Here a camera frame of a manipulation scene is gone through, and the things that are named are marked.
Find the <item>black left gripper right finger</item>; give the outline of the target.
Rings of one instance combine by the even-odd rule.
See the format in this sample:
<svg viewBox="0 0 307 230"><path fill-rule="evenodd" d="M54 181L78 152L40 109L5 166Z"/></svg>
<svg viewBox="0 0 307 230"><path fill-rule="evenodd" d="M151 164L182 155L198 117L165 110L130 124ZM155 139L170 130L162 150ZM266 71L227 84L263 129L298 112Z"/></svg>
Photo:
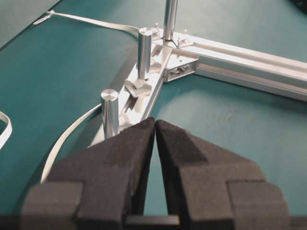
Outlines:
<svg viewBox="0 0 307 230"><path fill-rule="evenodd" d="M281 190L253 161L158 120L167 210L185 230L287 230Z"/></svg>

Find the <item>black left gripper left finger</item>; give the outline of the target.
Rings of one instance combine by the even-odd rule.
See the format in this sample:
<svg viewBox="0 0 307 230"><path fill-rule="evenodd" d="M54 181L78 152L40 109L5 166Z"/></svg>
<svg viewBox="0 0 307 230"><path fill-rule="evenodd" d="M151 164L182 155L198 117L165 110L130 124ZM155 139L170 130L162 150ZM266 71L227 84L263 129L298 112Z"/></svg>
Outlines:
<svg viewBox="0 0 307 230"><path fill-rule="evenodd" d="M120 230L144 210L155 120L56 162L22 208L23 230Z"/></svg>

